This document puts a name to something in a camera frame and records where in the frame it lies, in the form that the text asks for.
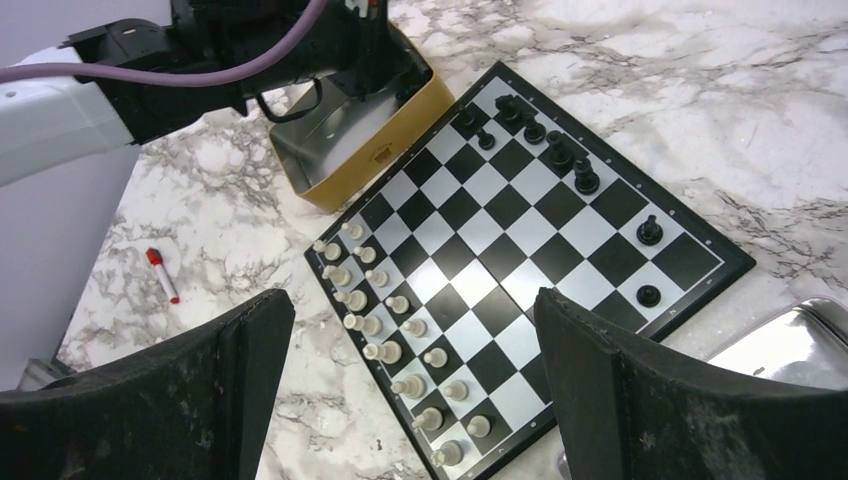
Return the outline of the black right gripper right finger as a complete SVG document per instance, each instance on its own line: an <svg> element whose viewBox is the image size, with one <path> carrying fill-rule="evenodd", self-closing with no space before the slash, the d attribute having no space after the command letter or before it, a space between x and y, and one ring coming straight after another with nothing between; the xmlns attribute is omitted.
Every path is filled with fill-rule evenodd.
<svg viewBox="0 0 848 480"><path fill-rule="evenodd" d="M847 392L737 373L551 288L533 305L573 479L843 479Z"/></svg>

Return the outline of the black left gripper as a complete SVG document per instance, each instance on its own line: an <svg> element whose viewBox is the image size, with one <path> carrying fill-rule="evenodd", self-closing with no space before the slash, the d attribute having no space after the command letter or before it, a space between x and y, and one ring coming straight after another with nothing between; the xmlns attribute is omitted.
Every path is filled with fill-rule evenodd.
<svg viewBox="0 0 848 480"><path fill-rule="evenodd" d="M395 87L406 100L432 79L432 68L388 20L386 1L279 5L238 28L238 64L263 60L239 81L250 96L327 78L353 98Z"/></svg>

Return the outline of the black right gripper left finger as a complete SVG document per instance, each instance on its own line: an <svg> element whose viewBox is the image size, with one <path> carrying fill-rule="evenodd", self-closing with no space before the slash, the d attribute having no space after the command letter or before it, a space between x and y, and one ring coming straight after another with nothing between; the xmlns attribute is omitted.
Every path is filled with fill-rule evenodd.
<svg viewBox="0 0 848 480"><path fill-rule="evenodd" d="M5 479L252 479L295 310L269 289L35 391L1 395Z"/></svg>

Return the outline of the black chess pawn corner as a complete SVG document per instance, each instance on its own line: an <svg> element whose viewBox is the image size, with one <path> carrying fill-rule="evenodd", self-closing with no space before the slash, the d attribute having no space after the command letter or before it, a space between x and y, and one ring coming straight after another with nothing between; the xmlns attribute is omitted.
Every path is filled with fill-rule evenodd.
<svg viewBox="0 0 848 480"><path fill-rule="evenodd" d="M661 302L662 293L655 285L646 284L637 289L636 299L640 305L646 308L652 308Z"/></svg>

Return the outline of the black chess pawn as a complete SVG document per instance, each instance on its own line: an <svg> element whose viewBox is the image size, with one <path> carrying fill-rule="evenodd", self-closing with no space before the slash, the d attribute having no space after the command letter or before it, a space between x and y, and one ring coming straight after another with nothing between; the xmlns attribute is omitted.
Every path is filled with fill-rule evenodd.
<svg viewBox="0 0 848 480"><path fill-rule="evenodd" d="M457 111L455 125L462 130L471 129L476 122L476 114L473 110L469 110L465 105L461 106Z"/></svg>

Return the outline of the black chess piece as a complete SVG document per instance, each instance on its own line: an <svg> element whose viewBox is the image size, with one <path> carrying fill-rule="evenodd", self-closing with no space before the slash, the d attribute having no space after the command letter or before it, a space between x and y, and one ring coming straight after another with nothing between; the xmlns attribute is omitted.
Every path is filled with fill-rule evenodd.
<svg viewBox="0 0 848 480"><path fill-rule="evenodd" d="M496 140L494 135L487 132L483 128L480 128L476 131L476 137L479 147L484 151L492 149L495 145Z"/></svg>
<svg viewBox="0 0 848 480"><path fill-rule="evenodd" d="M573 171L575 175L574 186L581 195L591 195L600 186L600 178L594 171L588 158L579 158L574 162Z"/></svg>
<svg viewBox="0 0 848 480"><path fill-rule="evenodd" d="M507 94L497 97L495 106L504 126L516 127L522 124L524 114L514 95Z"/></svg>
<svg viewBox="0 0 848 480"><path fill-rule="evenodd" d="M546 139L552 165L559 170L569 169L574 162L574 154L566 144L566 136L560 131L550 131Z"/></svg>
<svg viewBox="0 0 848 480"><path fill-rule="evenodd" d="M525 112L522 117L524 126L523 137L528 144L540 144L547 135L547 130L544 125L536 120L536 116L532 112Z"/></svg>

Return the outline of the black chess knight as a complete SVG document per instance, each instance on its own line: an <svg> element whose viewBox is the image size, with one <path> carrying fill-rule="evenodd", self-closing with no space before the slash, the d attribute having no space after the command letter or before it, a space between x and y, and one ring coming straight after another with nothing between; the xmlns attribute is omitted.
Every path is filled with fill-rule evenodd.
<svg viewBox="0 0 848 480"><path fill-rule="evenodd" d="M664 236L664 230L657 221L657 216L649 214L647 219L642 222L636 231L637 240L646 246L658 244Z"/></svg>

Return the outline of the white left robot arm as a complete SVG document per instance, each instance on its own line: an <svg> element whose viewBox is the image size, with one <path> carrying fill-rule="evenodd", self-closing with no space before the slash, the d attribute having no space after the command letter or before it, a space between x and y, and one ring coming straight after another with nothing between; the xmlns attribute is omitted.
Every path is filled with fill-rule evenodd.
<svg viewBox="0 0 848 480"><path fill-rule="evenodd" d="M174 1L170 15L79 32L2 69L3 184L245 113L290 85L407 101L432 77L384 1Z"/></svg>

